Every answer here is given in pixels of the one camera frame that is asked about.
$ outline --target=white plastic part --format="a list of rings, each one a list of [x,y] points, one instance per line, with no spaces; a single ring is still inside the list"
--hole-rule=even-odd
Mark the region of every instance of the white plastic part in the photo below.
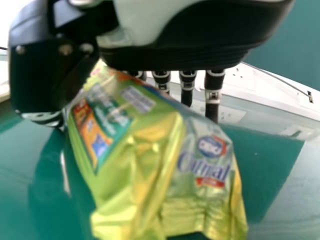
[[[30,121],[38,122],[38,121],[47,121],[53,119],[61,114],[60,111],[57,112],[30,112],[30,113],[22,113],[21,117],[24,119],[28,119]]]
[[[101,0],[71,1],[80,3]],[[114,0],[119,28],[99,36],[97,42],[102,48],[137,47],[151,44],[176,14],[202,1],[207,0]],[[276,3],[284,0],[249,1]]]

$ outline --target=green table surface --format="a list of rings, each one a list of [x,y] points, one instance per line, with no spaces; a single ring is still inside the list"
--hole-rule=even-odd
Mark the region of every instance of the green table surface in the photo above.
[[[222,125],[234,142],[249,223],[249,240],[320,239],[320,122],[223,97],[246,112]],[[307,126],[279,135],[286,126]],[[90,240],[94,204],[67,135],[23,120],[0,104],[0,239]],[[172,237],[200,240],[201,234]]]

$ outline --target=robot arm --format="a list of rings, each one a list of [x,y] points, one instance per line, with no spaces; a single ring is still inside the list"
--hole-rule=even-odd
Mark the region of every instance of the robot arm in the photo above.
[[[206,70],[206,115],[217,120],[226,68],[264,43],[294,0],[34,0],[9,33],[11,101],[17,113],[52,124],[101,57],[131,75],[153,71],[169,92],[180,71],[190,106],[197,70]]]
[[[111,1],[80,9],[35,0],[9,33],[11,101],[24,118],[49,124],[79,92],[99,59],[96,36],[117,27]]]

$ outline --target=yellow foil package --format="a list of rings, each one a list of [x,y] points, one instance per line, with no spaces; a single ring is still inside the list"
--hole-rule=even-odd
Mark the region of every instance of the yellow foil package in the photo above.
[[[69,111],[68,132],[96,204],[95,237],[246,239],[233,145],[210,120],[99,62]]]

